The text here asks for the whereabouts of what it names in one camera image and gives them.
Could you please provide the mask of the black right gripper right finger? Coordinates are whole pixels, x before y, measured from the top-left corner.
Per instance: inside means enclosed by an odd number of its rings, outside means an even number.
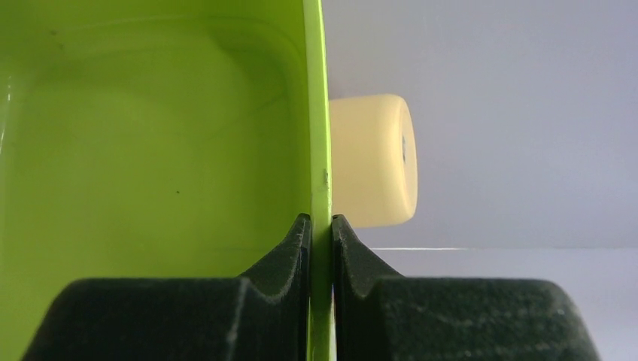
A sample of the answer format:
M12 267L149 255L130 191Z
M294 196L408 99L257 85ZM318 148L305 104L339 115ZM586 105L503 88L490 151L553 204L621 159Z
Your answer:
M572 360L599 354L572 299L534 279L410 278L333 218L340 360Z

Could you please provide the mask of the cream printed bucket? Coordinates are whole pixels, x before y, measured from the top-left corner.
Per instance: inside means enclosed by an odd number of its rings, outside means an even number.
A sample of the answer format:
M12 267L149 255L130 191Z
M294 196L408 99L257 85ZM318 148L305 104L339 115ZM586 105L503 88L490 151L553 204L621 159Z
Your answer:
M393 94L329 103L332 212L356 228L395 226L418 204L418 155L406 100Z

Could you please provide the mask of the lime green tray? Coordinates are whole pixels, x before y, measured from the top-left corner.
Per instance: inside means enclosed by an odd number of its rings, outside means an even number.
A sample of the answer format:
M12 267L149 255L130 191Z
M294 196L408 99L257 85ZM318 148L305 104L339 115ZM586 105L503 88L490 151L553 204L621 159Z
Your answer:
M234 278L312 225L307 356L329 360L319 1L1 3L1 358L88 278Z

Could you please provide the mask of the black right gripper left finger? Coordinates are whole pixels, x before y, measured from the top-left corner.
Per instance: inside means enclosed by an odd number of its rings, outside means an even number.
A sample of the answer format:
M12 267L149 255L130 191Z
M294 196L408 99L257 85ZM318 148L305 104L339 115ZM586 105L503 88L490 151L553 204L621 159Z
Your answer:
M300 214L234 278L88 278L53 300L25 360L304 360L312 225Z

